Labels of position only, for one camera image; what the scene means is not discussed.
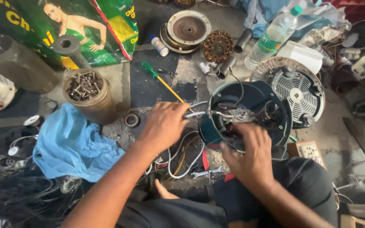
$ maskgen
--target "power strip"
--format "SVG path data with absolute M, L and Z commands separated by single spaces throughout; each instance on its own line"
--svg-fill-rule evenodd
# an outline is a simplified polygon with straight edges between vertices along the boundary
M 323 161 L 322 153 L 315 140 L 289 143 L 287 145 L 287 151 L 290 154 L 290 157 L 309 158 L 327 169 L 325 162 Z

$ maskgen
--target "man's right hand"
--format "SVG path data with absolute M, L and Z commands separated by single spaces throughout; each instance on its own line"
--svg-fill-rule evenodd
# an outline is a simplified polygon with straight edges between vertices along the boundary
M 221 143 L 230 170 L 255 195 L 273 187 L 271 138 L 267 131 L 252 123 L 236 123 L 234 128 L 243 137 L 246 153 L 234 154 L 226 143 Z

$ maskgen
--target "foot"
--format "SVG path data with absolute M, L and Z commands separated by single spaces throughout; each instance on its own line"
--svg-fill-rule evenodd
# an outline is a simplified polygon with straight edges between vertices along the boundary
M 160 184 L 159 180 L 158 179 L 155 179 L 155 186 L 156 186 L 156 189 L 157 191 L 159 192 L 160 194 L 160 197 L 162 199 L 179 199 L 180 197 L 176 196 L 175 194 L 171 194 L 167 191 L 167 189 L 165 189 L 165 187 L 163 185 Z

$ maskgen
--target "black pants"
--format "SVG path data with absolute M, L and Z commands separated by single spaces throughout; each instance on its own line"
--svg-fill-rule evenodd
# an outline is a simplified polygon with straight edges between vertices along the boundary
M 273 164 L 274 178 L 297 199 L 337 226 L 335 195 L 327 171 L 310 159 Z M 228 222 L 259 219 L 259 227 L 280 227 L 264 206 L 237 180 L 213 186 L 217 206 L 186 199 L 158 199 L 125 205 L 119 227 L 227 227 Z

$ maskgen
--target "fan grille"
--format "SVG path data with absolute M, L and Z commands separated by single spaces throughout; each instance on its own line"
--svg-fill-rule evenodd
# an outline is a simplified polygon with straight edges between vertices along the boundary
M 311 88 L 312 82 L 302 74 L 301 77 L 285 77 L 279 76 L 276 84 L 276 92 L 280 98 L 287 98 L 292 111 L 292 120 L 300 122 L 300 118 L 304 114 L 310 114 L 315 116 L 318 109 L 318 99 L 311 94 L 309 88 Z M 298 88 L 302 92 L 302 99 L 296 100 L 290 96 L 290 91 L 293 88 Z

